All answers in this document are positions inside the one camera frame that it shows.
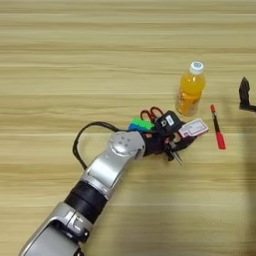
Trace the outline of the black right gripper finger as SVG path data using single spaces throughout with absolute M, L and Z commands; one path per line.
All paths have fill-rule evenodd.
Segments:
M 256 112 L 256 106 L 250 104 L 249 100 L 249 81 L 246 77 L 243 77 L 239 87 L 239 97 L 240 97 L 240 109 L 245 111 Z

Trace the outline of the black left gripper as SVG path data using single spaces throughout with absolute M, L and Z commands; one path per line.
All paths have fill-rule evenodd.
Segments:
M 168 161 L 174 159 L 172 147 L 170 142 L 174 139 L 173 135 L 163 136 L 159 133 L 144 133 L 143 140 L 145 143 L 144 157 L 149 155 L 159 155 L 165 153 Z M 182 138 L 179 142 L 174 143 L 173 151 L 181 151 L 189 147 L 194 141 L 195 137 Z

